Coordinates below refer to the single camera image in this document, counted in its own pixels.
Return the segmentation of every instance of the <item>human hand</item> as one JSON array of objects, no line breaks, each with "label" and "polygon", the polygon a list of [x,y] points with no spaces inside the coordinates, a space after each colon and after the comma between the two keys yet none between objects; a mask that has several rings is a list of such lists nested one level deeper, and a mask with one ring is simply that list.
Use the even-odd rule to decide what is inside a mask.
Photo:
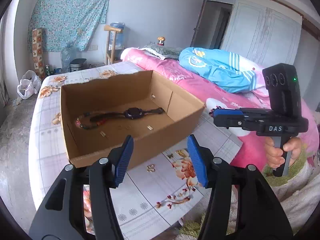
[{"label": "human hand", "polygon": [[[271,168],[278,168],[285,162],[282,156],[283,150],[275,148],[275,144],[271,137],[266,137],[264,148],[266,150],[267,163]],[[291,166],[296,159],[299,158],[302,148],[301,139],[292,137],[287,143],[283,145],[285,151],[292,151],[289,166]]]}]

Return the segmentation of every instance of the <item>metal clip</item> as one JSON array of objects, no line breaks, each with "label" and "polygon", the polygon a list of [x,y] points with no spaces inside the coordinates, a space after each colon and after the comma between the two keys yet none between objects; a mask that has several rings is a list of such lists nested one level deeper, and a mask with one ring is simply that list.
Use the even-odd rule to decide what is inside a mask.
[{"label": "metal clip", "polygon": [[104,131],[101,131],[100,134],[101,134],[103,137],[108,138],[108,136],[105,134]]},{"label": "metal clip", "polygon": [[155,172],[156,171],[155,166],[156,166],[155,164],[148,165],[147,171],[148,172]]}]

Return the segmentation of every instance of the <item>pink comforter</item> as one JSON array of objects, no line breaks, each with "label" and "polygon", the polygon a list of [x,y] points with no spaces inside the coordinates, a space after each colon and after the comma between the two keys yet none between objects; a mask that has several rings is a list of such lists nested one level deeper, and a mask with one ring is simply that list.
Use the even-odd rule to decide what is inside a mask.
[{"label": "pink comforter", "polygon": [[[261,108],[270,106],[268,97],[258,99],[254,93],[248,93],[246,97],[228,93],[216,84],[182,68],[177,60],[160,60],[135,48],[126,49],[121,58],[123,61],[131,61],[145,70],[154,70],[162,74],[206,102],[208,108],[221,106],[222,108],[235,109],[239,107]],[[306,133],[301,133],[299,137],[305,143],[307,153],[310,156],[316,153],[318,149],[319,136],[313,116],[303,100],[302,116],[308,118],[309,129]],[[243,131],[241,128],[235,128],[233,131],[243,141],[243,145],[231,164],[245,167],[252,163],[261,171],[266,164],[263,148],[264,137],[256,136],[255,132]]]}]

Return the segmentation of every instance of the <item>wardrobe door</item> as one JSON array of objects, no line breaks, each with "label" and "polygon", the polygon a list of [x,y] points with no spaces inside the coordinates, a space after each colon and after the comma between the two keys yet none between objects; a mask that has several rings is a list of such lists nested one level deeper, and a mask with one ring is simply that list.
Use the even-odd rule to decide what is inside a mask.
[{"label": "wardrobe door", "polygon": [[293,65],[301,34],[301,24],[268,8],[265,29],[254,62],[268,67],[278,63]]},{"label": "wardrobe door", "polygon": [[255,52],[265,23],[267,7],[246,0],[236,0],[220,49],[248,59]]}]

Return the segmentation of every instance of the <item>door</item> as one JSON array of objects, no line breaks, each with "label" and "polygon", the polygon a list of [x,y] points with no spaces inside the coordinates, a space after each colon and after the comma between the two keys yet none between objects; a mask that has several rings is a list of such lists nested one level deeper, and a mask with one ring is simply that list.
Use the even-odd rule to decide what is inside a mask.
[{"label": "door", "polygon": [[201,6],[200,14],[199,14],[199,17],[198,17],[197,25],[193,29],[195,32],[193,33],[193,37],[192,37],[192,40],[191,40],[190,47],[193,47],[194,44],[195,44],[196,36],[198,34],[198,31],[199,31],[199,26],[200,26],[200,22],[201,22],[201,18],[202,18],[202,15],[203,15],[203,11],[204,11],[204,7],[205,7],[206,2],[207,2],[207,0],[203,0],[203,2],[202,2],[202,6]]},{"label": "door", "polygon": [[268,67],[293,64],[302,17],[271,0],[236,0],[221,49]]},{"label": "door", "polygon": [[252,60],[262,66],[273,66],[280,62],[293,65],[298,50],[301,25],[269,8],[266,26],[257,55]]},{"label": "door", "polygon": [[251,58],[260,39],[267,8],[246,0],[236,0],[220,49]]}]

